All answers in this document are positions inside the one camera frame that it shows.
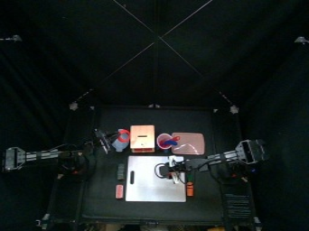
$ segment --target table surface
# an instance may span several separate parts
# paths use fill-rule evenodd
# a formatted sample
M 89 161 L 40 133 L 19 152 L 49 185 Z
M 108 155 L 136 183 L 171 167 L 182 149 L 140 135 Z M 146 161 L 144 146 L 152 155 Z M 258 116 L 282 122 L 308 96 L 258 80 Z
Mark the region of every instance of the table surface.
M 241 141 L 238 118 L 227 110 L 187 108 L 135 108 L 100 107 L 95 110 L 73 112 L 68 122 L 67 143 L 84 141 L 93 128 L 103 131 L 130 130 L 131 125 L 154 125 L 155 137 L 160 133 L 200 133 L 205 139 L 205 155 L 183 155 L 184 159 L 205 158 L 221 152 L 234 150 Z M 115 198 L 115 187 L 124 185 L 118 180 L 118 165 L 126 169 L 130 155 L 163 155 L 124 152 L 104 153 L 97 149 L 95 174 L 85 183 L 80 216 L 88 220 L 140 224 L 156 221 L 160 224 L 183 223 L 191 225 L 222 224 L 222 201 L 219 186 L 209 172 L 195 173 L 194 196 L 180 202 L 128 202 Z

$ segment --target metal rod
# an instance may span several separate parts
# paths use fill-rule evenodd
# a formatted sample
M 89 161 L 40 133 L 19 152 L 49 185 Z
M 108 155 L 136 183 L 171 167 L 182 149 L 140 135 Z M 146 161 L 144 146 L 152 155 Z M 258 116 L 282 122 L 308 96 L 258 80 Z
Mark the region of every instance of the metal rod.
M 120 8 L 131 15 L 131 17 L 143 25 L 143 27 L 147 28 L 147 30 L 152 33 L 155 33 L 151 28 L 142 22 L 142 20 L 128 11 L 128 9 L 116 1 L 114 0 L 114 2 L 120 6 Z
M 136 57 L 138 57 L 138 56 L 139 56 L 154 44 L 155 44 L 155 43 L 152 42 L 146 48 L 143 48 L 142 51 L 140 51 L 136 55 L 134 55 L 132 58 L 131 58 L 128 61 L 126 61 L 124 64 L 123 64 L 115 71 L 112 71 L 112 73 L 111 73 L 107 77 L 104 77 L 104 78 L 102 79 L 102 81 L 99 81 L 99 83 L 96 84 L 96 87 L 100 86 L 100 85 L 104 83 L 104 81 L 106 81 L 107 79 L 110 79 L 110 78 L 119 72 L 119 70 L 123 69 L 123 67 L 127 66 L 127 64 L 128 64 L 132 60 L 135 60 L 135 58 L 136 58 Z M 85 92 L 81 94 L 81 96 L 80 96 L 72 103 L 79 102 L 92 91 L 93 91 L 93 88 L 91 88 L 88 91 L 85 91 Z
M 168 35 L 213 1 L 207 1 L 160 37 Z
M 179 58 L 186 62 L 186 64 L 188 65 L 188 67 L 194 70 L 194 72 L 198 74 L 198 76 L 205 79 L 203 74 L 199 72 L 199 70 L 188 63 L 188 61 L 180 56 L 180 54 L 176 52 L 176 50 L 170 46 L 170 44 L 163 40 L 162 37 L 159 37 L 160 41 L 164 43 L 164 45 L 175 52 L 175 54 L 179 56 Z M 226 101 L 229 102 L 229 104 L 233 106 L 233 102 L 229 100 L 229 98 L 226 97 L 226 95 L 209 83 L 209 86 L 211 87 L 211 89 L 214 91 L 218 92 L 219 96 L 222 96 Z

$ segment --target black curtain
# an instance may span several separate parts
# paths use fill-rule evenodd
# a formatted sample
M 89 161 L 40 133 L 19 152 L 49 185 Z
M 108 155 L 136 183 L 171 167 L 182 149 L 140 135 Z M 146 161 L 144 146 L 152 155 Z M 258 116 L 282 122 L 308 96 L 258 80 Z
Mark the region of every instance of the black curtain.
M 0 25 L 8 37 L 15 30 Z M 67 129 L 68 105 L 29 52 L 17 42 L 0 42 L 1 153 L 8 147 L 48 150 L 63 143 Z M 47 209 L 55 175 L 52 167 L 0 173 L 0 230 L 33 230 Z
M 254 178 L 266 230 L 308 230 L 309 47 L 299 44 L 241 113 L 249 139 L 263 138 L 270 159 Z

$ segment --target small bottle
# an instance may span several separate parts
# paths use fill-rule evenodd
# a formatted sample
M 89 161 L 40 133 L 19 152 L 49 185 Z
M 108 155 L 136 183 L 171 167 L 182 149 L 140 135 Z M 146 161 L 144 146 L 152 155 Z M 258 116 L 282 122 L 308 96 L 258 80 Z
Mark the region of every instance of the small bottle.
M 192 197 L 192 182 L 187 182 L 187 196 Z

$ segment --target black table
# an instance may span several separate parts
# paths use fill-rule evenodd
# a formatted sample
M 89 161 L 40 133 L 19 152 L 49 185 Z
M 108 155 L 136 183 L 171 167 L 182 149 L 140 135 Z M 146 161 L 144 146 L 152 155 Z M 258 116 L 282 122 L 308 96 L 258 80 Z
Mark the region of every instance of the black table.
M 65 143 L 81 143 L 89 139 L 93 128 L 116 131 L 119 128 L 130 129 L 131 125 L 154 125 L 155 136 L 174 132 L 203 134 L 205 155 L 184 155 L 188 159 L 231 151 L 241 141 L 238 117 L 223 109 L 96 107 L 83 108 L 71 114 Z M 110 154 L 96 150 L 96 168 L 89 180 L 80 185 L 63 183 L 63 188 L 68 189 L 56 196 L 52 208 L 55 221 L 77 219 L 87 223 L 222 225 L 221 188 L 209 172 L 196 172 L 194 197 L 187 197 L 184 203 L 115 199 L 118 165 L 124 163 L 127 169 L 132 154 L 130 147 L 124 152 L 112 151 Z M 168 156 L 159 150 L 135 155 Z

